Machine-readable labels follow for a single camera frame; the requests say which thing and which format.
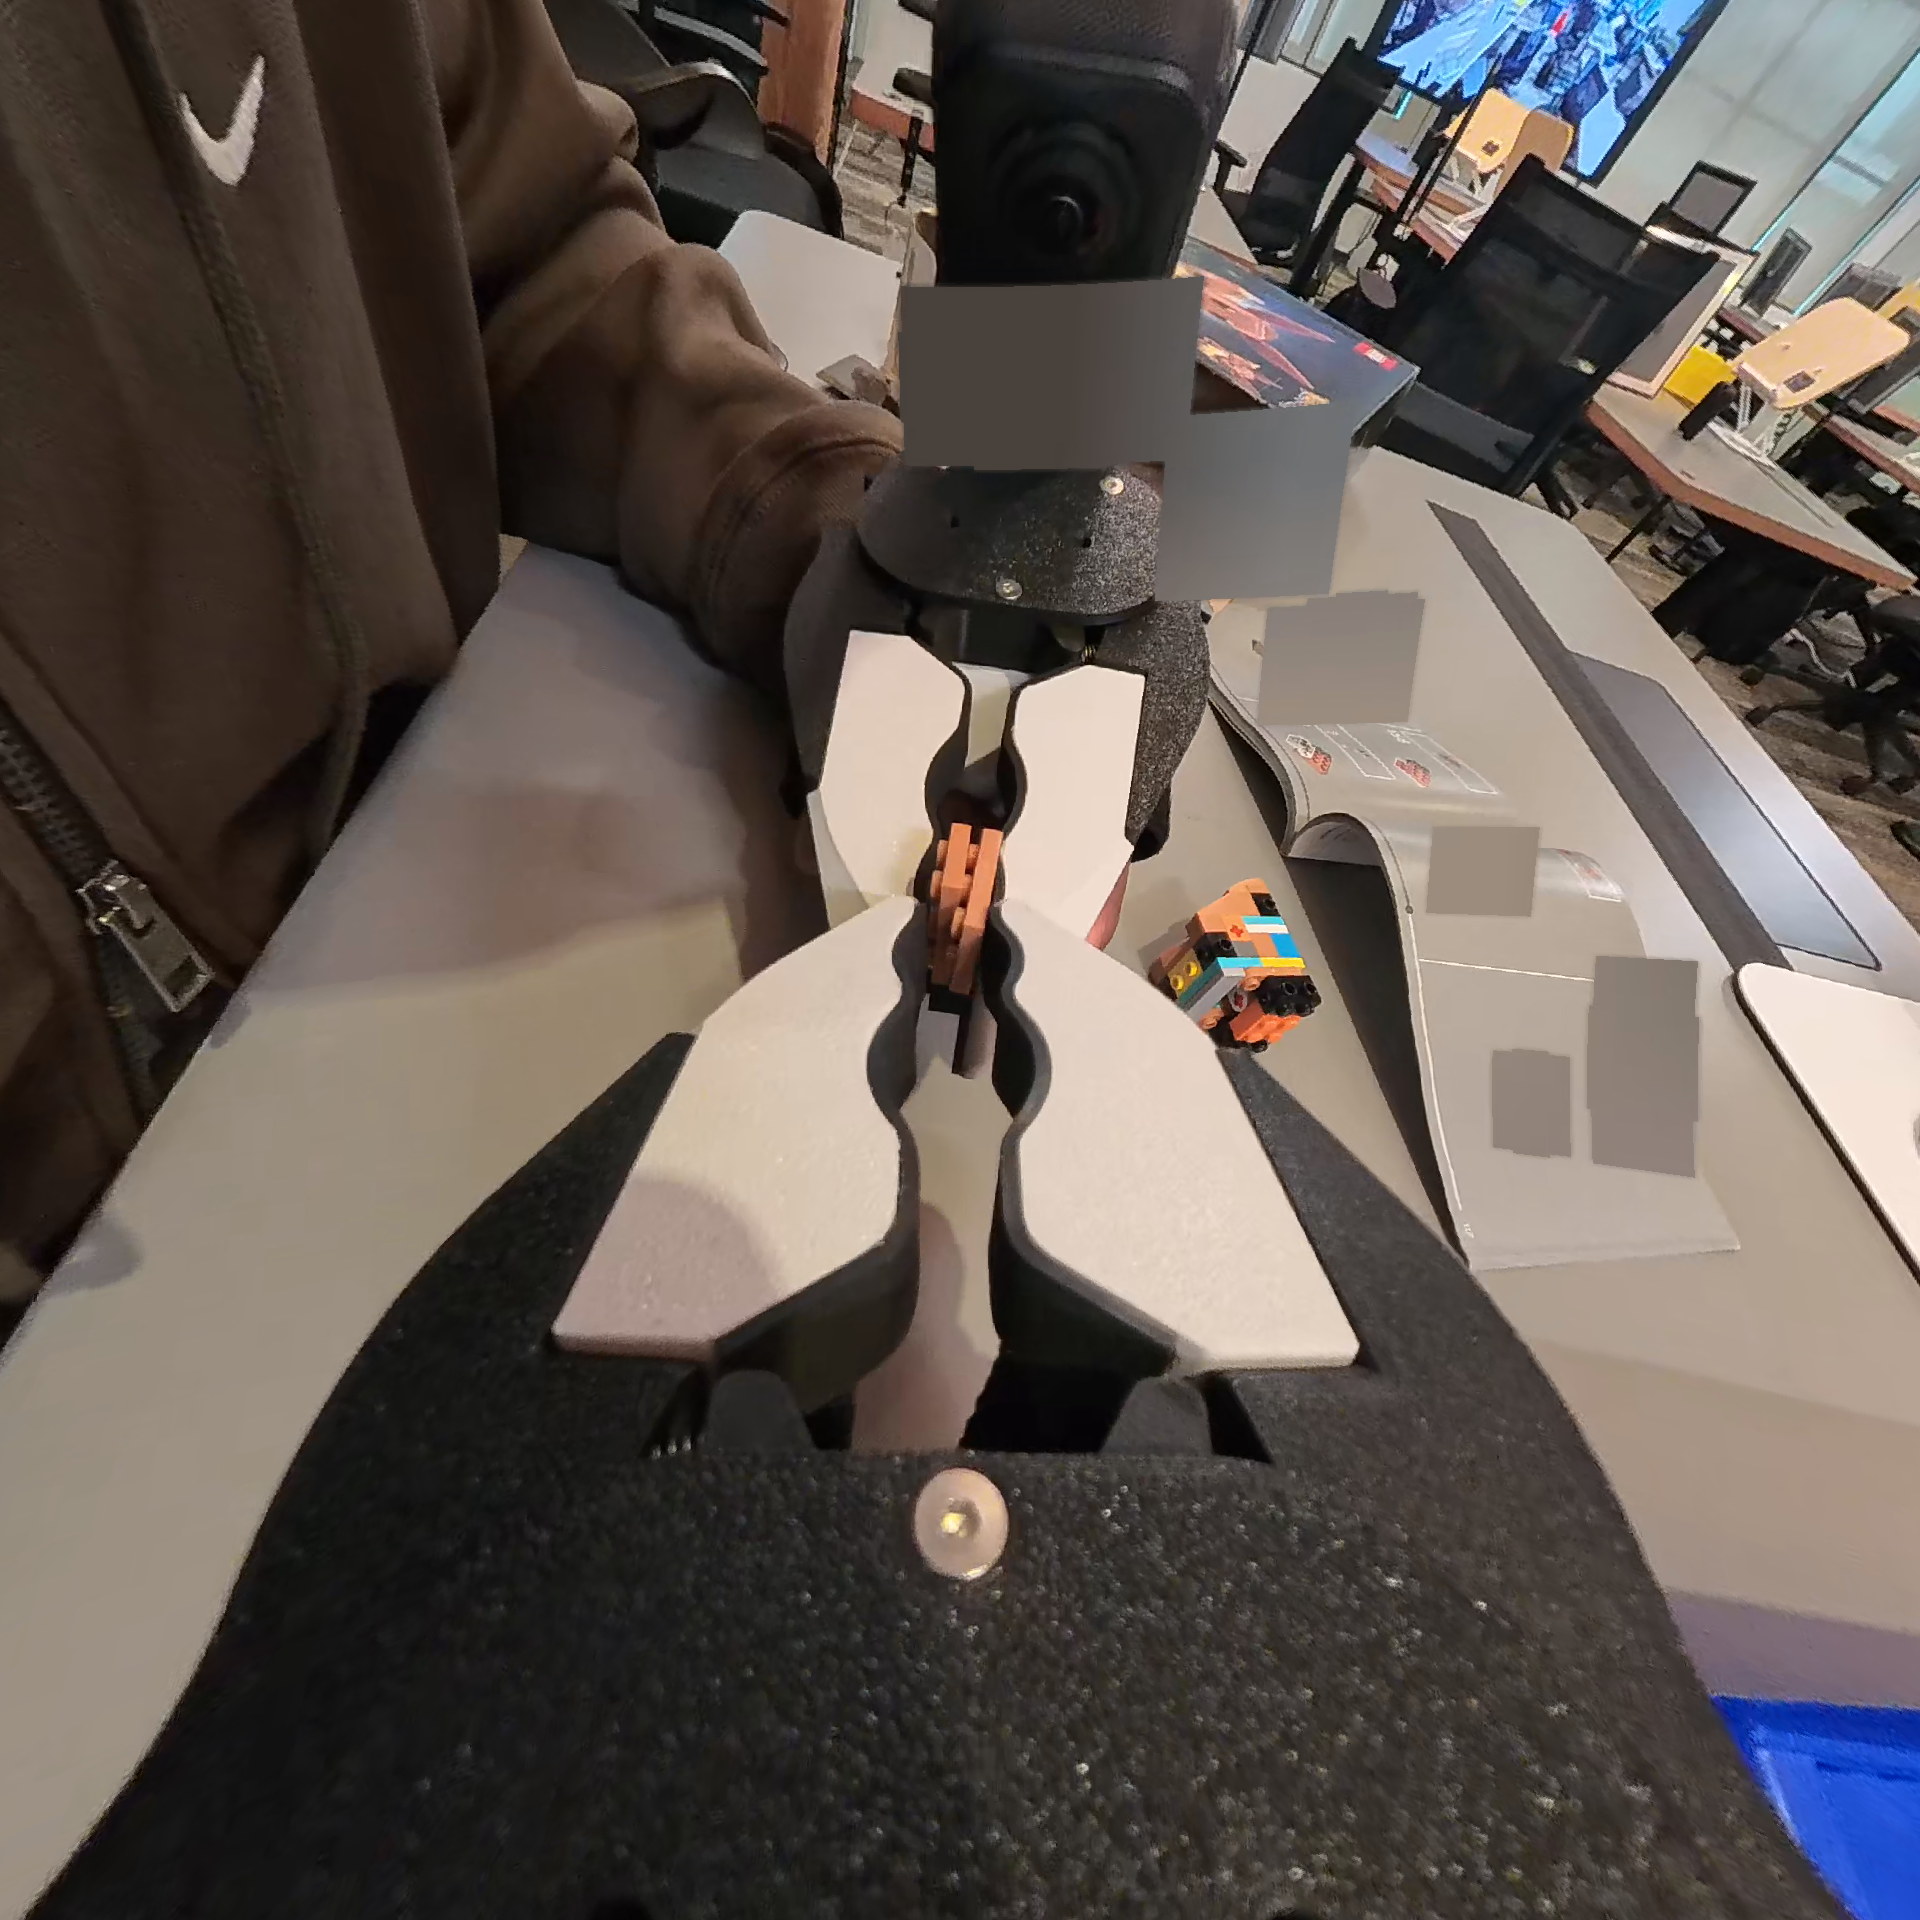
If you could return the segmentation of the multicoloured toy brick assembly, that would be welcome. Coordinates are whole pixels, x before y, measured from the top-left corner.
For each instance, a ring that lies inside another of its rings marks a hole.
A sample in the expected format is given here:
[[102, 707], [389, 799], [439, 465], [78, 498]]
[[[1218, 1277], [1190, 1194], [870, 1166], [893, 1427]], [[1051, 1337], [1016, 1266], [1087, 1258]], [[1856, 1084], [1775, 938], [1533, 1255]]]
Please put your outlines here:
[[1262, 878], [1202, 905], [1144, 975], [1222, 1049], [1263, 1051], [1322, 1002]]

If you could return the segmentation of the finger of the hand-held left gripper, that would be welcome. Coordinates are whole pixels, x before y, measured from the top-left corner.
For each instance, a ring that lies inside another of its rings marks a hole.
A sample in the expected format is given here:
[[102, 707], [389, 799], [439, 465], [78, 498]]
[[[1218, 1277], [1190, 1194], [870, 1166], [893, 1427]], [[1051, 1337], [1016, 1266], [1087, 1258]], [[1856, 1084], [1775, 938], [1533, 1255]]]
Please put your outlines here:
[[963, 676], [916, 639], [853, 631], [807, 821], [829, 925], [919, 891], [934, 842], [928, 786], [964, 749]]
[[1002, 837], [998, 891], [1070, 934], [1087, 934], [1134, 857], [1138, 717], [1138, 675], [1101, 665], [1028, 681], [1010, 709], [1004, 753], [1016, 804]]

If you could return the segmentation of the wood-edged office desk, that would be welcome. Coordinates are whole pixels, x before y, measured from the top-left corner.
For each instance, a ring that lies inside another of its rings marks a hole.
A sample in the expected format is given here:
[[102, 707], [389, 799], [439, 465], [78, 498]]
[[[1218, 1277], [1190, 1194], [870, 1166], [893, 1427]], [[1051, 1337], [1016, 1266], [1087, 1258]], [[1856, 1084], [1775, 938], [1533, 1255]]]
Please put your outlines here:
[[1792, 554], [1864, 582], [1909, 589], [1914, 573], [1871, 545], [1788, 470], [1746, 457], [1725, 439], [1679, 434], [1684, 410], [1667, 396], [1636, 396], [1612, 381], [1588, 402], [1588, 422], [1668, 501], [1733, 523]]

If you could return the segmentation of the blue plastic bin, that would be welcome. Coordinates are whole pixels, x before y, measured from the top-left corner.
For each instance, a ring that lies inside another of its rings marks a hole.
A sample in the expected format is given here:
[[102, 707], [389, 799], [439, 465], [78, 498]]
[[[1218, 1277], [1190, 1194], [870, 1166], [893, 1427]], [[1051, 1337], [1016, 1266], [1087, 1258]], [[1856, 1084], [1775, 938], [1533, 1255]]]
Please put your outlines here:
[[1717, 1695], [1794, 1842], [1858, 1917], [1917, 1916], [1917, 1710]]

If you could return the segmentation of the black office chair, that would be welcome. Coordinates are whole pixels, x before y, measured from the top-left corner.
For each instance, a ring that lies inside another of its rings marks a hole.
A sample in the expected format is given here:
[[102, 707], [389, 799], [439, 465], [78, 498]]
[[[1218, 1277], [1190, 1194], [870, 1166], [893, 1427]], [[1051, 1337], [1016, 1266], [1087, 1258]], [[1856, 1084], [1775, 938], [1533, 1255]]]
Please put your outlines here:
[[1394, 71], [1356, 38], [1336, 49], [1242, 199], [1237, 227], [1256, 260], [1278, 266], [1311, 238], [1327, 186], [1394, 86]]
[[1416, 375], [1379, 446], [1524, 493], [1600, 383], [1719, 266], [1527, 158], [1394, 317], [1387, 345]]
[[1763, 646], [1750, 662], [1739, 665], [1739, 681], [1758, 685], [1764, 679], [1792, 681], [1807, 689], [1802, 700], [1770, 700], [1746, 709], [1749, 726], [1760, 726], [1783, 714], [1811, 714], [1830, 732], [1856, 730], [1862, 740], [1864, 770], [1843, 780], [1846, 795], [1862, 795], [1880, 786], [1890, 795], [1914, 793], [1917, 786], [1917, 595], [1898, 593], [1871, 601], [1860, 593], [1839, 606], [1858, 635], [1860, 653], [1845, 662], [1829, 662], [1815, 637], [1790, 628], [1788, 635]]
[[669, 65], [612, 3], [546, 11], [574, 74], [631, 109], [637, 165], [674, 241], [717, 250], [750, 211], [842, 238], [842, 193], [811, 145], [765, 125], [719, 62]]

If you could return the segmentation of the grey instruction booklet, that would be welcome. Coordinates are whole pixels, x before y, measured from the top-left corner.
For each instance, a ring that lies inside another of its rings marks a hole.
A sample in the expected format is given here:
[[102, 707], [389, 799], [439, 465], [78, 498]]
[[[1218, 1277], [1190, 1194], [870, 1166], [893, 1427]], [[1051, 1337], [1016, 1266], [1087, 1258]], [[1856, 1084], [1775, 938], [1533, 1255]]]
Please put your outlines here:
[[1384, 883], [1431, 1148], [1468, 1266], [1733, 1253], [1738, 1231], [1700, 1177], [1597, 1166], [1583, 1141], [1592, 961], [1643, 958], [1615, 881], [1546, 846], [1528, 914], [1434, 914], [1434, 833], [1518, 827], [1519, 811], [1422, 726], [1262, 721], [1256, 669], [1254, 657], [1216, 657], [1214, 707], [1287, 793], [1285, 852]]

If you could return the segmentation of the large wall monitor screen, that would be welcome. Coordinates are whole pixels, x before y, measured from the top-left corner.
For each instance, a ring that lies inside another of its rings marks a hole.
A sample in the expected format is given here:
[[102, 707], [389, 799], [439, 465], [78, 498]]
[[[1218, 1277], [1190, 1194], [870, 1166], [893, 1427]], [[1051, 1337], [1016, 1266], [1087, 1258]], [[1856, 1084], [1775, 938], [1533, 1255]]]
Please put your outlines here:
[[1366, 49], [1426, 98], [1491, 86], [1573, 125], [1568, 170], [1603, 180], [1720, 3], [1398, 3]]

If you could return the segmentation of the light wooden board stand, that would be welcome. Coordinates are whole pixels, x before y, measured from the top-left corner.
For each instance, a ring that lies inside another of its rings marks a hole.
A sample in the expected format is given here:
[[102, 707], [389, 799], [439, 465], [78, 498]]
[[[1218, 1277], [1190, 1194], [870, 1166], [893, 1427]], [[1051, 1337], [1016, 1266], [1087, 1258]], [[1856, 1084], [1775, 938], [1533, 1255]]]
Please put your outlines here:
[[1734, 433], [1770, 444], [1788, 414], [1880, 369], [1915, 342], [1914, 323], [1858, 299], [1830, 299], [1775, 326], [1734, 358]]

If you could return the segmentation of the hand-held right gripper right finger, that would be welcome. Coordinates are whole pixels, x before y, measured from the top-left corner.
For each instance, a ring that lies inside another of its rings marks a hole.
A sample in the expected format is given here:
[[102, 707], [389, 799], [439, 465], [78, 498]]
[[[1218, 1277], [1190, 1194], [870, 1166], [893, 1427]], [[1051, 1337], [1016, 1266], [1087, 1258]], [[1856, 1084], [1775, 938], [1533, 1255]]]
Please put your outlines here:
[[1199, 1380], [1343, 1369], [1360, 1342], [1214, 1045], [1038, 908], [991, 914], [991, 1084], [1010, 1113], [990, 1242], [998, 1355], [966, 1420], [990, 1451], [1098, 1451], [1130, 1395], [1141, 1449]]

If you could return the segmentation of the brown zip hoodie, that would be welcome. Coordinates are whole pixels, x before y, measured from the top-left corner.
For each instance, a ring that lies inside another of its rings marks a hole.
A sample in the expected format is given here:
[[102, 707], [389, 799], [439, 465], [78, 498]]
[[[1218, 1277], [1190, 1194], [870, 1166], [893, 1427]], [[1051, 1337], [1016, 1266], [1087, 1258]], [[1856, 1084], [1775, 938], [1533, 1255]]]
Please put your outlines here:
[[483, 326], [615, 103], [544, 5], [5, 5], [5, 1300], [495, 580]]

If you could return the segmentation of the dark printed toy set box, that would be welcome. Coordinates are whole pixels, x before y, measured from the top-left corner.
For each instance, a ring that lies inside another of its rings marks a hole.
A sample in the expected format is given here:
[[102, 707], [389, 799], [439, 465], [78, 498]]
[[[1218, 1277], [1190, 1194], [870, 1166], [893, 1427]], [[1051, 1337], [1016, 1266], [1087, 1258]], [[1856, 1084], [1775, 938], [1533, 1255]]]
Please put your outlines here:
[[1202, 289], [1190, 390], [1198, 415], [1331, 407], [1356, 449], [1380, 441], [1414, 366], [1206, 243], [1188, 241], [1174, 273]]

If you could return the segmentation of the grey desk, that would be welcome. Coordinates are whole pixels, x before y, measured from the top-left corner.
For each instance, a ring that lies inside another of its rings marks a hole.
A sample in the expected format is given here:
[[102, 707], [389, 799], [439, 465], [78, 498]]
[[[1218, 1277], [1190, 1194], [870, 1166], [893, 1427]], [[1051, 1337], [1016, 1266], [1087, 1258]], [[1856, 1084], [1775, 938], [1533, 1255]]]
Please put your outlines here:
[[[1915, 945], [1764, 749], [1580, 532], [1366, 454], [1335, 579], [1416, 593], [1413, 726], [1624, 886], [1647, 946], [1700, 961], [1700, 1153], [1739, 1247], [1487, 1276], [1568, 1391], [1702, 1683], [1915, 1707], [1915, 1277], [1738, 1003], [1714, 940], [1434, 505], [1474, 522], [1578, 659], [1662, 689], [1884, 971]], [[399, 1286], [669, 1029], [796, 940], [774, 748], [752, 700], [604, 567], [516, 561], [442, 694], [5, 1351], [5, 1916], [85, 1842], [173, 1710], [311, 1425]], [[1198, 1757], [1120, 1691], [1120, 1650], [1045, 1673], [1042, 1599], [922, 1599], [902, 1524], [854, 1524], [850, 1593], [776, 1605], [832, 1707], [791, 1812], [730, 1794], [691, 1705], [640, 1727], [666, 1837], [712, 1913], [995, 1916], [996, 1865], [1070, 1814], [1040, 1916], [1252, 1913], [1254, 1894], [1101, 1891], [1115, 1766]]]

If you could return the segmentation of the person's left forearm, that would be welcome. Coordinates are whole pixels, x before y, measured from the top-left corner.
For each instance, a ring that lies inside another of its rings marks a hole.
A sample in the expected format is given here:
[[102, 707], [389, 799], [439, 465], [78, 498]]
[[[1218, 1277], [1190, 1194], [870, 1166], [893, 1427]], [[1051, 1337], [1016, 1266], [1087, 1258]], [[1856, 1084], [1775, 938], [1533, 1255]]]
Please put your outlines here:
[[500, 529], [615, 565], [776, 694], [794, 593], [900, 441], [779, 371], [717, 253], [660, 243], [495, 399]]

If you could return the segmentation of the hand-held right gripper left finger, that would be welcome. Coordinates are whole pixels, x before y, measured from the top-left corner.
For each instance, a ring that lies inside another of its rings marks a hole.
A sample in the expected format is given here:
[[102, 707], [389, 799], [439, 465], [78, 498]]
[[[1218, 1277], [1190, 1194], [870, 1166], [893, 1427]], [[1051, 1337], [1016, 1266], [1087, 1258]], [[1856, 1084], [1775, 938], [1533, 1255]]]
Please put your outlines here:
[[791, 951], [692, 1039], [550, 1327], [572, 1354], [765, 1372], [847, 1449], [922, 1292], [922, 909]]

